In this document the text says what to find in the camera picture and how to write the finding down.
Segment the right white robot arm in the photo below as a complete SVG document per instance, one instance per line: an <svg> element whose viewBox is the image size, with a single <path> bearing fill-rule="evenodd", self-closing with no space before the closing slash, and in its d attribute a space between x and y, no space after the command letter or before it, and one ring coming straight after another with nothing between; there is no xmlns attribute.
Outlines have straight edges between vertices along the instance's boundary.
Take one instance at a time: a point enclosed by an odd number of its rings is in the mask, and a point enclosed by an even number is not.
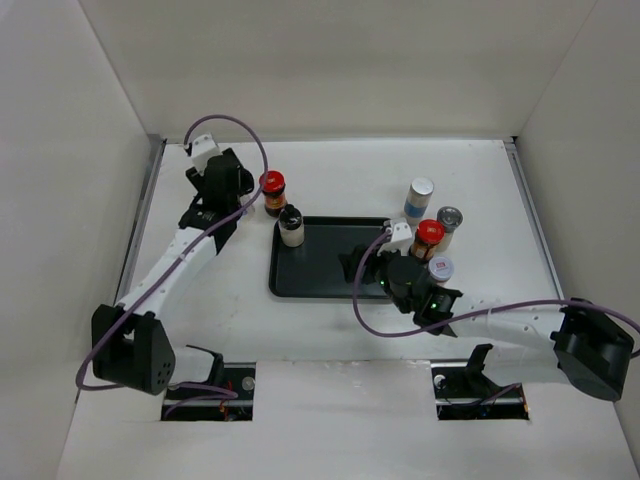
<svg viewBox="0 0 640 480"><path fill-rule="evenodd" d="M415 327L408 336L477 339L463 373L475 395L498 385L561 383L616 402L639 354L625 330L633 321L586 300L472 300L439 285L417 259L375 246L359 245L339 261L354 298L361 283L376 283L400 313L411 316Z"/></svg>

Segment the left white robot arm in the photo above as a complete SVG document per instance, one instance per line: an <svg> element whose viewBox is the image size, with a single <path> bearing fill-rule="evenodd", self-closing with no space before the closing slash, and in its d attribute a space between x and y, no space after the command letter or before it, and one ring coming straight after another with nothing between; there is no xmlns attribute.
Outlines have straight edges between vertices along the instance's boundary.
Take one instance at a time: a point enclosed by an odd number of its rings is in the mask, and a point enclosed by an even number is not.
<svg viewBox="0 0 640 480"><path fill-rule="evenodd" d="M196 195L164 254L115 305L94 312L91 366L96 378L115 388L158 395L190 383L200 397L210 399L224 387L221 355L173 345L164 324L199 271L235 233L241 199L253 191L254 178L230 148L207 150L186 176Z"/></svg>

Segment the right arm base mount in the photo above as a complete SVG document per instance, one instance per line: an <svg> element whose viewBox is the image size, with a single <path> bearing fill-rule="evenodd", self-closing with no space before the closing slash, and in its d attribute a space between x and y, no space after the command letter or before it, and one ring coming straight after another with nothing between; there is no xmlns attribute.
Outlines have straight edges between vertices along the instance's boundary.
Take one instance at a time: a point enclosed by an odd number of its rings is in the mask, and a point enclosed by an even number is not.
<svg viewBox="0 0 640 480"><path fill-rule="evenodd" d="M481 344L466 361L431 364L439 420L529 420L522 386L500 386L484 375L485 360L492 349L490 344Z"/></svg>

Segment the black-cap clear bottle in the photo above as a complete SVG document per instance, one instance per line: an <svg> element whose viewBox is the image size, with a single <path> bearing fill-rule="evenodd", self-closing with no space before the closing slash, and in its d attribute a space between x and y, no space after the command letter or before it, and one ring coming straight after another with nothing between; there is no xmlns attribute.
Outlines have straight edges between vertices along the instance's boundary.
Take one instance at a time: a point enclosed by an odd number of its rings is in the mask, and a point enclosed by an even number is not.
<svg viewBox="0 0 640 480"><path fill-rule="evenodd" d="M285 246L296 248L304 242L304 218L293 204L287 204L280 212L278 227Z"/></svg>

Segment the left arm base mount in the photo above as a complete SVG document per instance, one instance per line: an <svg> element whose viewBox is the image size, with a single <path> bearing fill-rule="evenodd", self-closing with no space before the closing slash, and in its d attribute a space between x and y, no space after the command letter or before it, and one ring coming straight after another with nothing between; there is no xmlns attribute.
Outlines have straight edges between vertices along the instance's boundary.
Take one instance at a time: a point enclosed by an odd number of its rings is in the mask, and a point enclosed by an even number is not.
<svg viewBox="0 0 640 480"><path fill-rule="evenodd" d="M222 354L188 345L176 352L176 368L165 391L165 422L247 422L253 419L257 368L227 362Z"/></svg>

